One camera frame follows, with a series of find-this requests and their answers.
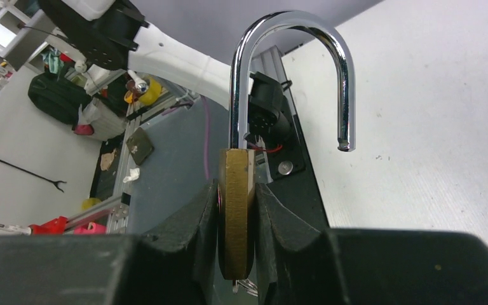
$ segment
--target red clamp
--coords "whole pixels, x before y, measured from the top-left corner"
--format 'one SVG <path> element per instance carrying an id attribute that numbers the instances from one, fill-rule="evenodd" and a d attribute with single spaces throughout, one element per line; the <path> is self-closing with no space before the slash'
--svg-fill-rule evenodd
<path id="1" fill-rule="evenodd" d="M 53 219 L 46 222 L 43 225 L 38 226 L 37 224 L 31 224 L 29 228 L 32 230 L 31 234 L 63 234 L 64 228 L 68 218 L 60 216 L 59 218 Z"/>

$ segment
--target black backpack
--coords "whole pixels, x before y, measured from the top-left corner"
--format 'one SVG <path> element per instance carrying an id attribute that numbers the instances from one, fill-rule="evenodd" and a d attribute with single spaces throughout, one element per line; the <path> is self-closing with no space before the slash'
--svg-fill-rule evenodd
<path id="1" fill-rule="evenodd" d="M 92 100 L 82 87 L 49 72 L 35 76 L 27 94 L 38 109 L 72 126 L 78 123 L 79 106 L 84 109 Z"/>

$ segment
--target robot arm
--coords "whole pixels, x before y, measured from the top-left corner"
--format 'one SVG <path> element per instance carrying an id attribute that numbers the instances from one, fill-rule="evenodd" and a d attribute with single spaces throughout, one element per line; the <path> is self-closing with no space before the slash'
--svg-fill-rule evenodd
<path id="1" fill-rule="evenodd" d="M 55 25 L 97 66 L 153 74 L 229 108 L 230 66 L 145 22 L 129 0 L 41 2 Z M 112 28 L 116 23 L 122 26 Z"/>

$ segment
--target red wire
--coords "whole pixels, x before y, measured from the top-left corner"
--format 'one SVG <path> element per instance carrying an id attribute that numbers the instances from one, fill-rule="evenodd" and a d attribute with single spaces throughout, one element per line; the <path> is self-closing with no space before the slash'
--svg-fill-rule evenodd
<path id="1" fill-rule="evenodd" d="M 262 148 L 262 147 L 259 147 L 259 146 L 256 146 L 254 147 L 254 150 L 256 151 L 264 151 L 265 153 L 267 154 L 270 154 L 270 153 L 275 153 L 275 152 L 278 152 L 280 151 L 281 149 L 283 148 L 283 145 L 278 145 L 278 147 L 274 148 L 274 149 L 265 149 L 265 148 Z"/>

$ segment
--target white tabletop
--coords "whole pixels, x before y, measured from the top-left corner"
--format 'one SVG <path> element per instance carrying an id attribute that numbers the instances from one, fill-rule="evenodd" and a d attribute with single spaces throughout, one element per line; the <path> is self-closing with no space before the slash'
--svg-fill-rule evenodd
<path id="1" fill-rule="evenodd" d="M 354 152 L 336 149 L 326 49 L 316 40 L 283 58 L 330 225 L 488 244 L 487 1 L 388 0 L 338 30 L 356 66 Z"/>

